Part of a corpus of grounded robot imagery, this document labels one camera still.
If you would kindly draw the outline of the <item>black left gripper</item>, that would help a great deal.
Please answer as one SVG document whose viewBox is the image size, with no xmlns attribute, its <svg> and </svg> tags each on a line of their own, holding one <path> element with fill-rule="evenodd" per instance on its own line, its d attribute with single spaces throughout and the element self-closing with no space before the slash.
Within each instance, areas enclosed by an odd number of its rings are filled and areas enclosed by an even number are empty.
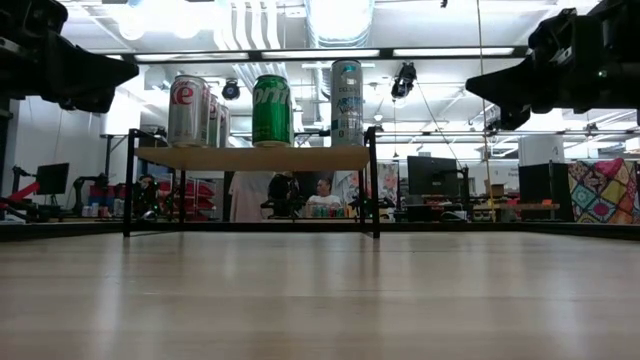
<svg viewBox="0 0 640 360">
<path fill-rule="evenodd" d="M 138 75 L 137 65 L 88 52 L 54 33 L 19 50 L 0 38 L 0 95 L 6 97 L 38 96 L 64 110 L 106 113 L 115 88 Z"/>
</svg>

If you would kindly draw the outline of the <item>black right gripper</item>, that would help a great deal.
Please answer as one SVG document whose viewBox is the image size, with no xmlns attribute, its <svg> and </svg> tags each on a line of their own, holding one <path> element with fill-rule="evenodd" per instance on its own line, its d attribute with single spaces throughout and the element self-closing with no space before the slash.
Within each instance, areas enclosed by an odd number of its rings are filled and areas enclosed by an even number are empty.
<svg viewBox="0 0 640 360">
<path fill-rule="evenodd" d="M 538 25 L 529 48 L 518 65 L 466 80 L 499 106 L 501 129 L 555 108 L 640 110 L 640 0 L 601 0 L 585 15 L 564 9 Z"/>
</svg>

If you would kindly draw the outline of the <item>tall silver Celsius can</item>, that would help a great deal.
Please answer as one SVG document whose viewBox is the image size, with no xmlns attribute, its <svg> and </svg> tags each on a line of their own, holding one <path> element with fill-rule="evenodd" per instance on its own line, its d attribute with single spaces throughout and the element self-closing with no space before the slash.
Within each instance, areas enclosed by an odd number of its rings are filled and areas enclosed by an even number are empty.
<svg viewBox="0 0 640 360">
<path fill-rule="evenodd" d="M 331 66 L 331 145 L 363 144 L 363 74 L 357 60 Z"/>
</svg>

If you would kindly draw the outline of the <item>green Sprite can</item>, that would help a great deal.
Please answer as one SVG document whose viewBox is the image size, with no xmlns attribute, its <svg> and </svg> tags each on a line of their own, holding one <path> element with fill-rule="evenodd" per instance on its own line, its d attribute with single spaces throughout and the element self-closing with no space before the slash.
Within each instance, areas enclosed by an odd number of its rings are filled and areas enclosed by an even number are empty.
<svg viewBox="0 0 640 360">
<path fill-rule="evenodd" d="M 286 78 L 267 74 L 253 88 L 252 144 L 254 147 L 290 147 L 293 142 L 293 109 Z"/>
</svg>

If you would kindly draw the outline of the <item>white cylindrical column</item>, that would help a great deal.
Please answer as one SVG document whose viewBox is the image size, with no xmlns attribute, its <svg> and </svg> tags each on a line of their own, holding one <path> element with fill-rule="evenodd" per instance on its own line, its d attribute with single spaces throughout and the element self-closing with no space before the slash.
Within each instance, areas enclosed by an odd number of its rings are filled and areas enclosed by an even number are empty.
<svg viewBox="0 0 640 360">
<path fill-rule="evenodd" d="M 518 141 L 519 165 L 564 163 L 564 139 L 560 135 L 530 135 Z"/>
</svg>

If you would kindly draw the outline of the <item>black background cabinet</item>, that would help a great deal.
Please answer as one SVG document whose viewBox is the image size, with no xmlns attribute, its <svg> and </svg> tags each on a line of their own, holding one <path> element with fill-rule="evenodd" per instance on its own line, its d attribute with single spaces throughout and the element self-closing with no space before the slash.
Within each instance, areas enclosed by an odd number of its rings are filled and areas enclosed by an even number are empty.
<svg viewBox="0 0 640 360">
<path fill-rule="evenodd" d="M 559 206 L 554 220 L 573 222 L 574 214 L 569 188 L 568 165 L 546 163 L 519 168 L 520 204 L 541 204 L 550 200 Z"/>
</svg>

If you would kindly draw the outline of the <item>black background monitor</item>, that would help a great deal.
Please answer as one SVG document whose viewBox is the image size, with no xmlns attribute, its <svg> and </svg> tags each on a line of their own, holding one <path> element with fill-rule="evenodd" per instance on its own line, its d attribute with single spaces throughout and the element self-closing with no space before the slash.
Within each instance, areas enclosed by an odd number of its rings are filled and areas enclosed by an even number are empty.
<svg viewBox="0 0 640 360">
<path fill-rule="evenodd" d="M 409 156 L 407 170 L 410 195 L 459 195 L 458 167 L 454 159 Z"/>
<path fill-rule="evenodd" d="M 69 168 L 69 163 L 58 163 L 39 166 L 36 171 L 36 182 L 39 185 L 36 194 L 64 194 L 66 192 Z"/>
</svg>

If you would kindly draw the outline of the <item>person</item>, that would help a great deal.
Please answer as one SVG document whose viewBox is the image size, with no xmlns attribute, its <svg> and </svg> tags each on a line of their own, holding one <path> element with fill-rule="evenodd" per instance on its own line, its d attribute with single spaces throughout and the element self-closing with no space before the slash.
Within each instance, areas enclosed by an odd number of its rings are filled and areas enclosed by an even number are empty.
<svg viewBox="0 0 640 360">
<path fill-rule="evenodd" d="M 230 188 L 230 221 L 259 223 L 263 220 L 261 205 L 268 199 L 268 187 L 274 172 L 235 172 Z"/>
<path fill-rule="evenodd" d="M 132 213 L 137 221 L 151 221 L 157 218 L 158 183 L 152 175 L 142 175 L 134 184 Z"/>
<path fill-rule="evenodd" d="M 336 218 L 341 209 L 342 200 L 332 193 L 332 181 L 328 178 L 320 179 L 316 185 L 316 194 L 307 200 L 307 214 L 312 218 Z"/>
</svg>

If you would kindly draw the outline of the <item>red and black background robot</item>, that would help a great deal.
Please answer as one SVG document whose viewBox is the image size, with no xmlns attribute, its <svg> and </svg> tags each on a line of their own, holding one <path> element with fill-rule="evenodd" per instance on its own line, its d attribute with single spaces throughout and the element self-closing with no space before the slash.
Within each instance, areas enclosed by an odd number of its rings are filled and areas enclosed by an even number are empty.
<svg viewBox="0 0 640 360">
<path fill-rule="evenodd" d="M 0 196 L 0 222 L 45 223 L 50 219 L 48 211 L 28 199 L 28 196 L 40 190 L 37 181 L 20 187 L 20 180 L 25 177 L 36 178 L 35 174 L 26 172 L 21 167 L 14 165 L 12 168 L 12 190 L 7 197 Z"/>
</svg>

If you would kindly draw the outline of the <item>colourful patchwork cloth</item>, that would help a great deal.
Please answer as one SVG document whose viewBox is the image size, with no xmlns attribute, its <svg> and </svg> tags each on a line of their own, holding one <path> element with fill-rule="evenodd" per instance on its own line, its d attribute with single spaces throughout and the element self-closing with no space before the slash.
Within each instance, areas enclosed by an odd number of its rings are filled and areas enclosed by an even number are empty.
<svg viewBox="0 0 640 360">
<path fill-rule="evenodd" d="M 577 223 L 640 225 L 638 162 L 616 158 L 568 165 Z"/>
</svg>

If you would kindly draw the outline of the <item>colourful poster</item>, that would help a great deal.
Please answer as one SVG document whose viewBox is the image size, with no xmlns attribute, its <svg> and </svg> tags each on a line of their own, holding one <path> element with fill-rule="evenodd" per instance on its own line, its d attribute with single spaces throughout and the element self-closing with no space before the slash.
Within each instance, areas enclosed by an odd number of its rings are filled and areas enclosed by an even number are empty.
<svg viewBox="0 0 640 360">
<path fill-rule="evenodd" d="M 388 199 L 397 204 L 399 188 L 399 164 L 396 162 L 378 163 L 378 194 L 381 199 Z"/>
</svg>

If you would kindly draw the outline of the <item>red stacked crates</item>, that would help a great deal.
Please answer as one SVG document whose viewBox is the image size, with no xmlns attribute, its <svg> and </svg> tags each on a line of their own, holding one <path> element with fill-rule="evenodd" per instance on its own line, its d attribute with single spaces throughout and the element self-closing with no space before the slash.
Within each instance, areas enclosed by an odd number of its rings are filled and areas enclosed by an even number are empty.
<svg viewBox="0 0 640 360">
<path fill-rule="evenodd" d="M 181 205 L 179 193 L 179 179 L 161 179 L 159 181 L 159 202 L 163 216 L 177 219 L 181 209 L 184 209 L 185 220 L 191 222 L 215 221 L 216 189 L 213 181 L 189 178 L 186 183 L 185 205 Z"/>
</svg>

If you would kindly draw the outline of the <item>black background equipment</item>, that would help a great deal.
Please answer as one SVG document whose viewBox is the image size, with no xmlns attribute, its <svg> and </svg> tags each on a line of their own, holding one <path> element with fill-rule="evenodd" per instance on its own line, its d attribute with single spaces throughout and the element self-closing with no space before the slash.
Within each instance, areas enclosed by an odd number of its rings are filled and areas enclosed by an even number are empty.
<svg viewBox="0 0 640 360">
<path fill-rule="evenodd" d="M 300 193 L 299 183 L 292 172 L 276 173 L 268 186 L 267 200 L 260 207 L 270 209 L 270 218 L 299 217 L 300 210 L 305 204 Z"/>
</svg>

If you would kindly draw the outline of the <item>black aluminium table frame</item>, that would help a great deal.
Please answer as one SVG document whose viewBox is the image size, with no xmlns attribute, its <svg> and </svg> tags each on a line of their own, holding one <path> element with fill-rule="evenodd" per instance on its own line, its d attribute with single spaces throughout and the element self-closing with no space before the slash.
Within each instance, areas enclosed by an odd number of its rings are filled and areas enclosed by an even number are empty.
<svg viewBox="0 0 640 360">
<path fill-rule="evenodd" d="M 364 233 L 387 234 L 404 232 L 529 232 L 554 235 L 586 236 L 640 242 L 640 225 L 609 225 L 562 222 L 521 223 L 372 223 L 356 222 L 265 222 L 265 223 L 134 223 L 126 227 L 117 222 L 3 224 L 0 242 L 46 238 L 88 236 L 134 232 L 240 232 L 240 233 Z"/>
</svg>

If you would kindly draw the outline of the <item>wooden shelf with black frame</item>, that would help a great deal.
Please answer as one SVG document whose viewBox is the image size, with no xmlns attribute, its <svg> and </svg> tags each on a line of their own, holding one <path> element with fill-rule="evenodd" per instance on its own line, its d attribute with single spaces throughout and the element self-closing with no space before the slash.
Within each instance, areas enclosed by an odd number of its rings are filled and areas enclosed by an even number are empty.
<svg viewBox="0 0 640 360">
<path fill-rule="evenodd" d="M 313 148 L 138 148 L 135 141 L 147 134 L 132 128 L 127 136 L 125 205 L 122 233 L 128 237 L 134 231 L 177 232 L 361 232 L 378 239 L 381 232 L 377 175 L 376 129 L 370 127 L 364 134 L 362 146 Z M 142 159 L 150 163 L 177 170 L 179 183 L 179 216 L 176 223 L 156 226 L 136 225 L 133 216 L 134 163 Z M 231 223 L 188 223 L 186 221 L 186 173 L 188 171 L 356 171 L 359 176 L 359 199 L 366 195 L 364 171 L 371 176 L 371 214 L 367 219 L 365 206 L 360 206 L 359 221 L 329 225 L 319 223 L 267 222 L 238 225 Z"/>
</svg>

